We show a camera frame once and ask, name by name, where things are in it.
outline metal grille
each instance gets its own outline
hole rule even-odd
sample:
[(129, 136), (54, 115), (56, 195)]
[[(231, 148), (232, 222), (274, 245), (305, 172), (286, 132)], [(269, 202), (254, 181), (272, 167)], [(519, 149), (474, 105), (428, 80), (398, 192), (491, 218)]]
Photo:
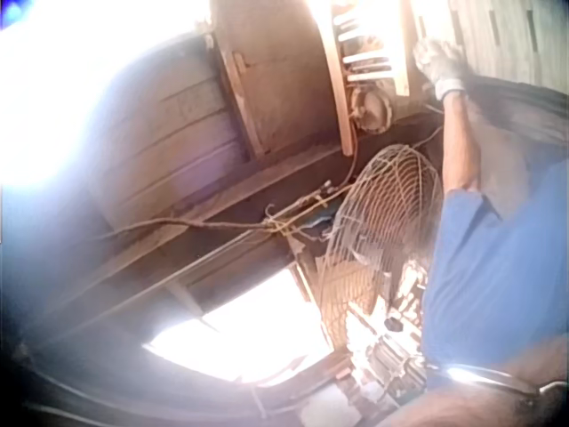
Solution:
[(392, 300), (408, 259), (429, 266), (442, 199), (437, 171), (407, 146), (389, 146), (365, 167), (336, 214), (319, 274), (334, 347), (348, 340), (351, 302), (371, 314), (378, 296)]

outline white glove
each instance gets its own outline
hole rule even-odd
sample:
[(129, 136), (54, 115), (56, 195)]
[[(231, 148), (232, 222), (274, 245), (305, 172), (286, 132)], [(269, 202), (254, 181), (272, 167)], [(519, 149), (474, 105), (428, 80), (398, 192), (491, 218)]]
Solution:
[(419, 70), (435, 86), (435, 95), (442, 100), (452, 91), (465, 91), (464, 78), (468, 67), (460, 51), (447, 42), (423, 39), (413, 50)]

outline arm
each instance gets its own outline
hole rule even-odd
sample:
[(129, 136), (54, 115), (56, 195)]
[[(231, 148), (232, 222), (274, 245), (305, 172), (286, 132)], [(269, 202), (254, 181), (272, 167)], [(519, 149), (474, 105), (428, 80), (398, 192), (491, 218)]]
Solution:
[(445, 194), (454, 189), (480, 190), (480, 149), (470, 128), (465, 95), (450, 92), (444, 99), (445, 136), (443, 156), (443, 188)]

